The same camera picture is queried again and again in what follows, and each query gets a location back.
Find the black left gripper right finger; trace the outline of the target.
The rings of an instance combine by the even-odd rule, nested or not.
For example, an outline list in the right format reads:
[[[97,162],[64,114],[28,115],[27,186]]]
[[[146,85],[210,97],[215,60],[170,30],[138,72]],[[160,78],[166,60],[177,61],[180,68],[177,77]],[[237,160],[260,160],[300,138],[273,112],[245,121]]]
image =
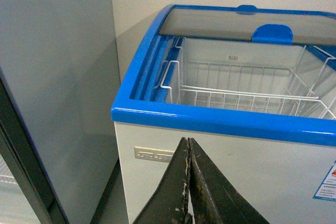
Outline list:
[[[268,223],[234,188],[195,139],[190,145],[190,193],[195,223]]]

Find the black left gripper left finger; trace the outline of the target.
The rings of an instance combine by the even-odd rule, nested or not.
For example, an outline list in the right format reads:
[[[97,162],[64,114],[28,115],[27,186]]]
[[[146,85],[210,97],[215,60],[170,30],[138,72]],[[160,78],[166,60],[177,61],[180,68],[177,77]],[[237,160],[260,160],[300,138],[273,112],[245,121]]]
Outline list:
[[[134,223],[192,223],[188,211],[190,177],[190,141],[183,137],[155,192]]]

